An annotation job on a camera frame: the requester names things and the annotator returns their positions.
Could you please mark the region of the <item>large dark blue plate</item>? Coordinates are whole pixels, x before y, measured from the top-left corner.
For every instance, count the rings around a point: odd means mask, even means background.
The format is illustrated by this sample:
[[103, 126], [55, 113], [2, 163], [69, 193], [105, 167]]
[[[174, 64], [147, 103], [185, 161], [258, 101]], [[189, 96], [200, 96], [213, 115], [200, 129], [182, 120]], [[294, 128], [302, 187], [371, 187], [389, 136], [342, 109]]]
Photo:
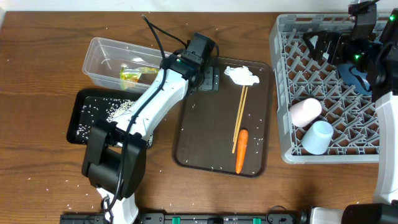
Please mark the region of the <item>large dark blue plate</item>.
[[343, 83], [348, 86], [354, 86], [355, 92], [366, 96], [372, 95], [372, 88], [366, 79], [367, 73], [358, 71], [351, 63], [338, 65], [337, 71], [343, 79]]

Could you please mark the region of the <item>white napkin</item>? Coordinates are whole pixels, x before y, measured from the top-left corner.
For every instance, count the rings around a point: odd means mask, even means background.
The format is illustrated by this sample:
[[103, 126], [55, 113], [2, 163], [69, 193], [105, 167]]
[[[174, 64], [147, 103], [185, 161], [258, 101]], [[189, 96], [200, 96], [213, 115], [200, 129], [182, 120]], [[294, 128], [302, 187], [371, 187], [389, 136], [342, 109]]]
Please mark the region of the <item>white napkin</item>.
[[237, 85], [252, 86], [255, 83], [260, 83], [259, 77], [254, 75], [247, 66], [236, 68], [227, 66], [224, 74], [229, 76]]

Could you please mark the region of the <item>pink cup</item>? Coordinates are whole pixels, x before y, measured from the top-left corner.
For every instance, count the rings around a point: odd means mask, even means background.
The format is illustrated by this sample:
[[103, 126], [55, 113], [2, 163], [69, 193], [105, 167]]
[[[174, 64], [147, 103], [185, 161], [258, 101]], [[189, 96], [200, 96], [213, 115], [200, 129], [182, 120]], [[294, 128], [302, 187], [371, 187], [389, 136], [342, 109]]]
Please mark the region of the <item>pink cup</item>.
[[289, 109], [292, 124], [296, 127], [304, 127], [310, 124], [322, 112], [321, 103], [315, 98], [307, 98], [292, 105]]

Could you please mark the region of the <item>orange carrot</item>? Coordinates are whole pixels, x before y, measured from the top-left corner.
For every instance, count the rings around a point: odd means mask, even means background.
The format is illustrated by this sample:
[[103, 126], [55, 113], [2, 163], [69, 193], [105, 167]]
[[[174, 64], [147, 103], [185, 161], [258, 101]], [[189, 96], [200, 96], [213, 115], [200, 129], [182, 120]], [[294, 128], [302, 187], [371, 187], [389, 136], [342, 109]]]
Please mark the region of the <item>orange carrot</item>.
[[237, 156], [236, 156], [236, 173], [240, 174], [243, 169], [246, 149], [248, 144], [249, 132], [246, 129], [240, 130], [238, 134]]

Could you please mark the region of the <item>yellow green snack wrapper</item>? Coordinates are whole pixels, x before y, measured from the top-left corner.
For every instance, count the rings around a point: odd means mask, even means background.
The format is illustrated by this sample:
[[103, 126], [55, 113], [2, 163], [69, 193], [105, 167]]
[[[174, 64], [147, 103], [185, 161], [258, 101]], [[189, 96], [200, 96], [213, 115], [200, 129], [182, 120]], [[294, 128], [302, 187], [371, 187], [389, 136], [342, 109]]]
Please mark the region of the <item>yellow green snack wrapper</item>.
[[121, 89], [127, 90], [128, 88], [141, 87], [142, 85], [151, 85], [156, 79], [158, 72], [158, 68], [123, 67], [119, 73], [119, 77], [121, 79]]

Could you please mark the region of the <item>light blue cup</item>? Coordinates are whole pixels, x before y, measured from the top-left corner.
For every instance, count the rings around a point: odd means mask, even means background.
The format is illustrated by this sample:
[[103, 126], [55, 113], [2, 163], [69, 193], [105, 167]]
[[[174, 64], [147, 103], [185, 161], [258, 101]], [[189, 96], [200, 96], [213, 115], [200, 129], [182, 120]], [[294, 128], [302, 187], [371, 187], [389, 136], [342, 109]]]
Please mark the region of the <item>light blue cup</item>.
[[313, 155], [322, 155], [327, 151], [333, 133], [334, 129], [330, 123], [316, 121], [302, 138], [302, 146]]

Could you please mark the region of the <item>white rice pile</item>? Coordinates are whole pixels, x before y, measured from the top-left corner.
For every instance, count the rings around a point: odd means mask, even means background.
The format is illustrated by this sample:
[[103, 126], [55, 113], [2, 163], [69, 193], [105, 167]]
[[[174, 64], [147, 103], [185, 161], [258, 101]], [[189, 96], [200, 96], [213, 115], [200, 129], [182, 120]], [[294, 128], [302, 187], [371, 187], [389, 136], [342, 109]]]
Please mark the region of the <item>white rice pile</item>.
[[122, 100], [116, 98], [102, 98], [89, 96], [78, 109], [78, 122], [75, 131], [75, 141], [78, 144], [86, 144], [92, 125], [97, 120], [106, 120], [112, 122], [114, 118], [122, 115], [134, 104], [131, 100]]

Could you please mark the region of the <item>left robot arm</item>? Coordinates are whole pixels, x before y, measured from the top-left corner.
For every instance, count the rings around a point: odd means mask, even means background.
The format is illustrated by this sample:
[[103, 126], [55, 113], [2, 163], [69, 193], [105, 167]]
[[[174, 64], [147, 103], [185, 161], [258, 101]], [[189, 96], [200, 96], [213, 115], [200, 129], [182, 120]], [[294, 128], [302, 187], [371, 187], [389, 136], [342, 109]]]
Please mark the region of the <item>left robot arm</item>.
[[147, 141], [162, 118], [186, 94], [203, 84], [213, 60], [210, 50], [188, 50], [163, 58], [150, 87], [123, 114], [94, 123], [82, 174], [102, 196], [108, 223], [134, 223], [134, 192], [146, 170]]

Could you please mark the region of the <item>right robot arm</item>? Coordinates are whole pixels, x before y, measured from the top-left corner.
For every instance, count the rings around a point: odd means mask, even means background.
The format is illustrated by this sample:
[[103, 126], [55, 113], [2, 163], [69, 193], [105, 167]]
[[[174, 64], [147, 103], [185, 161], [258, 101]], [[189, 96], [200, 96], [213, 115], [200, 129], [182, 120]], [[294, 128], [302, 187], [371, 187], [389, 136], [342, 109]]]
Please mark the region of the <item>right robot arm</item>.
[[304, 223], [397, 223], [397, 9], [393, 9], [378, 41], [369, 39], [377, 21], [372, 2], [352, 4], [350, 32], [306, 32], [303, 40], [313, 59], [327, 53], [328, 63], [352, 63], [366, 73], [379, 123], [379, 171], [372, 203], [345, 209], [314, 207]]

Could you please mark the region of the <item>grey dishwasher rack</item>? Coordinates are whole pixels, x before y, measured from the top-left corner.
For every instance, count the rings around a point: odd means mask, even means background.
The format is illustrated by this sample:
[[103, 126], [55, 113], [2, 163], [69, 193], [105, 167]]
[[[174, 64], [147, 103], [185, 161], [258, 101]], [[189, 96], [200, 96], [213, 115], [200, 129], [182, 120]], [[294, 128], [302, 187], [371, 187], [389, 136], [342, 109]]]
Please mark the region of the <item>grey dishwasher rack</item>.
[[[312, 59], [306, 32], [348, 31], [347, 14], [281, 14], [272, 28], [271, 60], [277, 85], [277, 122], [282, 159], [288, 164], [359, 164], [379, 161], [379, 123], [375, 104], [340, 77], [325, 59]], [[302, 138], [309, 127], [292, 123], [290, 107], [308, 98], [321, 103], [317, 120], [332, 125], [328, 149], [317, 156], [306, 151]]]

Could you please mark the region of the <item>wooden chopstick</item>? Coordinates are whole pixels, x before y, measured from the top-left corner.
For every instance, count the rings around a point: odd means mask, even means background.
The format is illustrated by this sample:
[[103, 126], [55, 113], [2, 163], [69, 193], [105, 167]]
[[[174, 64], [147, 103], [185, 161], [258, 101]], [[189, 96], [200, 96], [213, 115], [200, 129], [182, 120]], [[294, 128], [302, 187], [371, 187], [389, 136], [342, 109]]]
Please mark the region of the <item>wooden chopstick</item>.
[[240, 129], [241, 121], [242, 121], [242, 117], [243, 117], [243, 111], [244, 111], [244, 107], [245, 107], [245, 103], [246, 103], [247, 92], [248, 92], [248, 88], [246, 86], [245, 92], [244, 92], [243, 103], [242, 103], [242, 107], [241, 107], [241, 112], [240, 112], [240, 116], [239, 116], [239, 121], [238, 121], [238, 128], [237, 128], [237, 133], [236, 133], [236, 138], [235, 138], [236, 141], [233, 143], [233, 148], [232, 148], [232, 153], [233, 154], [235, 153], [236, 145], [237, 145], [237, 142], [238, 142], [238, 134], [239, 134], [239, 129]]
[[240, 116], [241, 107], [242, 107], [242, 103], [243, 103], [245, 88], [246, 88], [246, 86], [243, 85], [242, 86], [242, 91], [241, 91], [241, 96], [240, 96], [240, 99], [239, 99], [238, 112], [237, 112], [237, 117], [236, 117], [236, 122], [235, 122], [235, 127], [234, 127], [233, 142], [236, 141], [235, 138], [236, 138], [236, 133], [237, 133], [237, 128], [238, 128], [238, 121], [239, 121], [239, 116]]

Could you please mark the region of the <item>brown serving tray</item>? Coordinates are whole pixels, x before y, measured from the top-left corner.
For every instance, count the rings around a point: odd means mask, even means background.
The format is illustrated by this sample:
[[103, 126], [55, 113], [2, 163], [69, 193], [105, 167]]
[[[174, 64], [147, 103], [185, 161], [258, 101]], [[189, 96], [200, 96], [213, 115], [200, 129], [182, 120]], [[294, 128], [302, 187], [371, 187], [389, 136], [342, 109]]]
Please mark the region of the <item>brown serving tray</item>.
[[261, 175], [267, 162], [269, 127], [274, 78], [268, 64], [219, 58], [217, 91], [197, 91], [186, 97], [177, 128], [172, 156], [186, 168], [236, 175], [233, 135], [242, 88], [224, 74], [226, 67], [246, 66], [259, 77], [249, 86], [241, 128], [249, 133], [248, 146], [240, 177]]

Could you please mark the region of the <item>clear plastic bin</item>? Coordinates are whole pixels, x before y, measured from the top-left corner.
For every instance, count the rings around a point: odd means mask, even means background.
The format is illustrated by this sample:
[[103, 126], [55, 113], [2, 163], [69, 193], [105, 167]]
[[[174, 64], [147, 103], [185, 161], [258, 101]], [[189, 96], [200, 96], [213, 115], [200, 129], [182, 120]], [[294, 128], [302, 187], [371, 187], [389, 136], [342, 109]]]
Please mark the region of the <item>clear plastic bin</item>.
[[142, 74], [137, 81], [123, 80], [121, 72], [135, 68], [156, 68], [162, 61], [158, 49], [95, 37], [91, 40], [83, 63], [83, 73], [97, 86], [143, 93], [152, 84], [154, 74]]

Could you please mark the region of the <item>black tray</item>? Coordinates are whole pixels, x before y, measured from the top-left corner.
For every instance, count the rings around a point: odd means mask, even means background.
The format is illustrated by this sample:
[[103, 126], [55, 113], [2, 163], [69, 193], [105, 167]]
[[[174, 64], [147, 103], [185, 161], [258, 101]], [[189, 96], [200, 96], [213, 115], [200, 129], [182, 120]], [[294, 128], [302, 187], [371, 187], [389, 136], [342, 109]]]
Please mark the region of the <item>black tray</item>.
[[86, 144], [90, 129], [97, 120], [112, 122], [139, 97], [139, 93], [110, 89], [88, 88], [79, 91], [67, 131], [67, 141], [72, 144]]

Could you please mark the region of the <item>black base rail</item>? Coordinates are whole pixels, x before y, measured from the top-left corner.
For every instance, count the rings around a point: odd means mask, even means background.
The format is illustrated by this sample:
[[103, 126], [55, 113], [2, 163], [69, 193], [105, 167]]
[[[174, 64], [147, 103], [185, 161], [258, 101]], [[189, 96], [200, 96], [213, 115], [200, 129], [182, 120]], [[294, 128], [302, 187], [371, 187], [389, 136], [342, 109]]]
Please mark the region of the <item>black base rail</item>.
[[116, 205], [108, 213], [72, 214], [60, 216], [60, 224], [137, 223], [137, 224], [301, 224], [310, 223], [310, 212], [295, 212], [276, 206], [265, 215], [238, 214], [164, 214], [139, 213], [135, 205]]

